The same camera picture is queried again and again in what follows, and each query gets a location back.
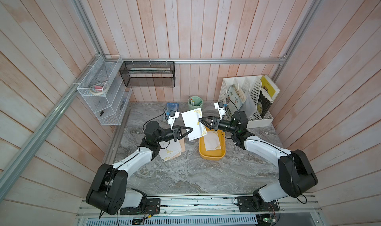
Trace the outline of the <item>pink lined paper sheet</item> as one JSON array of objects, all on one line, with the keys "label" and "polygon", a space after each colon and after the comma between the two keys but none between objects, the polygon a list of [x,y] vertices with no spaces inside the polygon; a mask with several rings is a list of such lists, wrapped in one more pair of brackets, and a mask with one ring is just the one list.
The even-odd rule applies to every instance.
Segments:
[{"label": "pink lined paper sheet", "polygon": [[181,152],[185,151],[185,141],[184,139],[179,140],[179,144],[181,146]]}]

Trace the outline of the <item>white yellow-pattern paper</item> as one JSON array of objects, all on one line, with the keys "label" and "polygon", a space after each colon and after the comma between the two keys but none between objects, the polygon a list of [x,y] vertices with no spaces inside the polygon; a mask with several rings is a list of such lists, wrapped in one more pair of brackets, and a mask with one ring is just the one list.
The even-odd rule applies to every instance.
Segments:
[{"label": "white yellow-pattern paper", "polygon": [[171,160],[181,155],[181,145],[179,141],[170,140],[169,142],[160,142],[159,155],[163,161]]},{"label": "white yellow-pattern paper", "polygon": [[185,127],[190,127],[193,129],[193,131],[188,134],[190,141],[207,135],[206,127],[199,122],[199,119],[202,118],[201,108],[182,113],[182,118]]}]

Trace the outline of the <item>yellow plastic storage box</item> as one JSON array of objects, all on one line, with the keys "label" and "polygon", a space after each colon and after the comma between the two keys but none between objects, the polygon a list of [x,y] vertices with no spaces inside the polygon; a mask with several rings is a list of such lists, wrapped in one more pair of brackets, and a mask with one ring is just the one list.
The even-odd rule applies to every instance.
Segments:
[{"label": "yellow plastic storage box", "polygon": [[220,146],[221,146],[220,150],[206,151],[203,137],[200,138],[199,153],[200,153],[201,157],[205,160],[218,161],[218,160],[222,159],[223,157],[225,157],[225,155],[226,155],[225,138],[224,138],[221,130],[217,130],[217,132],[218,132],[218,137],[219,137]]}]

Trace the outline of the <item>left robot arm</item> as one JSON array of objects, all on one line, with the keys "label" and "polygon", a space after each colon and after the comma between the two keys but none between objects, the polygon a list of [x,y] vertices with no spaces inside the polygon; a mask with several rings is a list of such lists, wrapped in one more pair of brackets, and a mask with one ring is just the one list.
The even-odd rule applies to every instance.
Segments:
[{"label": "left robot arm", "polygon": [[109,215],[115,215],[121,208],[145,211],[146,194],[137,189],[127,189],[128,178],[155,159],[163,149],[161,142],[176,142],[192,132],[191,127],[176,125],[163,129],[158,122],[149,122],[142,142],[133,154],[117,163],[104,163],[98,168],[85,202]]}]

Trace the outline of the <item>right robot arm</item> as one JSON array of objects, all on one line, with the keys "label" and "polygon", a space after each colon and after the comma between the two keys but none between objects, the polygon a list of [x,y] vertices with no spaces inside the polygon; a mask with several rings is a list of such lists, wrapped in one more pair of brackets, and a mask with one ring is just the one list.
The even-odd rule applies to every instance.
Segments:
[{"label": "right robot arm", "polygon": [[236,146],[259,155],[278,168],[278,180],[253,192],[255,208],[288,196],[298,198],[318,184],[318,178],[303,151],[277,147],[251,133],[244,111],[236,111],[230,120],[208,116],[200,118],[199,122],[210,130],[231,133]]}]

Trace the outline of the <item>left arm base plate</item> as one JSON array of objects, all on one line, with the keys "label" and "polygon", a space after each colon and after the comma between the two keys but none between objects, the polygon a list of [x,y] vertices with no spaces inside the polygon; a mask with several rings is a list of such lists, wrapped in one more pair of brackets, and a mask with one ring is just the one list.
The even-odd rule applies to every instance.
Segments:
[{"label": "left arm base plate", "polygon": [[160,213],[160,198],[144,198],[137,208],[122,207],[121,215],[156,215]]}]

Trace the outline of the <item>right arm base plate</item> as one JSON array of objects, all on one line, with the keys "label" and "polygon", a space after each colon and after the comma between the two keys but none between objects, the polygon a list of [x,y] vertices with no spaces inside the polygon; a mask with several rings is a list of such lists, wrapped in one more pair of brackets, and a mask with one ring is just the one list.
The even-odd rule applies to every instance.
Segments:
[{"label": "right arm base plate", "polygon": [[267,203],[257,196],[236,197],[234,204],[239,207],[240,212],[276,212],[279,210],[279,205],[276,201]]}]

